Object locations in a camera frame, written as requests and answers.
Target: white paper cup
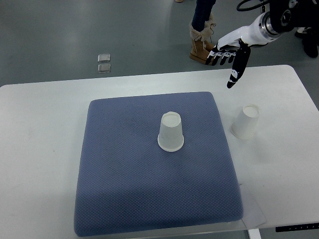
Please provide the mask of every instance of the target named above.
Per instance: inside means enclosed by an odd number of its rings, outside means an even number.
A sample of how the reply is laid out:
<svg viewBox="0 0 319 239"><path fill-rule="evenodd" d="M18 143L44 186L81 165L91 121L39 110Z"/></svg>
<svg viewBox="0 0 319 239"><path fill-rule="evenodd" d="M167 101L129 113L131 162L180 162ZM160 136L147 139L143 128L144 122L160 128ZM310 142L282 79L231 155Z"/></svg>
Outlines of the white paper cup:
<svg viewBox="0 0 319 239"><path fill-rule="evenodd" d="M257 105L246 105L239 113L234 123L230 126L230 131L237 138L251 138L257 126L260 109Z"/></svg>
<svg viewBox="0 0 319 239"><path fill-rule="evenodd" d="M159 146L168 152L175 152L182 148L184 136L181 128L181 118L176 112L167 112L160 121L158 135Z"/></svg>

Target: small square object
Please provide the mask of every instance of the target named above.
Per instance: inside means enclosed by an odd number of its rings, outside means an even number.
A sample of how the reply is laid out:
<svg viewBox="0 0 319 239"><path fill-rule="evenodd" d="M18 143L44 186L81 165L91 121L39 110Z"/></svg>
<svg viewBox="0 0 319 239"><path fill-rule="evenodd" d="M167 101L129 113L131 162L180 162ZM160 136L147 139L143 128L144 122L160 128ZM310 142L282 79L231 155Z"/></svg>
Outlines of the small square object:
<svg viewBox="0 0 319 239"><path fill-rule="evenodd" d="M110 61L110 54L100 54L98 56L98 62L109 62Z"/></svg>
<svg viewBox="0 0 319 239"><path fill-rule="evenodd" d="M111 64L100 64L99 65L99 73L111 72Z"/></svg>

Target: person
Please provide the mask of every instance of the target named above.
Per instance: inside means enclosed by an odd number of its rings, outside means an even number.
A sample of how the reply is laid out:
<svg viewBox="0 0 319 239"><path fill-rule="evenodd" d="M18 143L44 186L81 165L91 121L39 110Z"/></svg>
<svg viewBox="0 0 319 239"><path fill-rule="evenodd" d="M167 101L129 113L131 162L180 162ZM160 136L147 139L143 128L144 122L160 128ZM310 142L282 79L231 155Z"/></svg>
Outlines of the person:
<svg viewBox="0 0 319 239"><path fill-rule="evenodd" d="M189 26L192 49L189 57L205 64L209 52L213 49L208 38L213 34L213 14L211 10L216 0L197 0L193 20Z"/></svg>
<svg viewBox="0 0 319 239"><path fill-rule="evenodd" d="M312 57L318 57L317 45L319 45L319 33L312 27L299 27L295 36L302 39L305 53Z"/></svg>

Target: black fingertip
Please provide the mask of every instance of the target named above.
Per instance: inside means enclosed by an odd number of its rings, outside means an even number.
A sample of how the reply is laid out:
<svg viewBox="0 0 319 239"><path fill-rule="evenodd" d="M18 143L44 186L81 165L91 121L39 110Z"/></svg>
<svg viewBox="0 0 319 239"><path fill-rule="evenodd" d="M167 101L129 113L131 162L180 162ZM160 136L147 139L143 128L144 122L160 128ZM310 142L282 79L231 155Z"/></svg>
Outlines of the black fingertip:
<svg viewBox="0 0 319 239"><path fill-rule="evenodd" d="M227 82L227 88L232 88L234 85L236 84L236 82L231 82L231 81L229 81L229 82Z"/></svg>
<svg viewBox="0 0 319 239"><path fill-rule="evenodd" d="M234 56L229 57L228 63L232 63L234 58L235 58Z"/></svg>
<svg viewBox="0 0 319 239"><path fill-rule="evenodd" d="M213 57L212 56L209 56L207 59L206 59L206 62L205 62L205 65L208 65L211 61Z"/></svg>
<svg viewBox="0 0 319 239"><path fill-rule="evenodd" d="M222 66L222 65L224 65L225 64L225 62L226 62L226 59L227 59L227 57L223 57L223 58L221 58L221 61L220 61L220 65Z"/></svg>
<svg viewBox="0 0 319 239"><path fill-rule="evenodd" d="M212 66L216 65L220 56L215 56L213 62L211 63Z"/></svg>

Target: jeans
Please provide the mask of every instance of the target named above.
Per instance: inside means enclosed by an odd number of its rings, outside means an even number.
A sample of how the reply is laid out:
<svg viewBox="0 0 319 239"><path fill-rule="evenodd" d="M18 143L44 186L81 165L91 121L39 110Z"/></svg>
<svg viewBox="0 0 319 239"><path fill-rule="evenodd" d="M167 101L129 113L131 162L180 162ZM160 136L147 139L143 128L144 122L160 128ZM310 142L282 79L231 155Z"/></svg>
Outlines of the jeans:
<svg viewBox="0 0 319 239"><path fill-rule="evenodd" d="M196 31L203 31L205 28L205 21L209 20L211 9L213 8L216 0L197 0L192 27Z"/></svg>

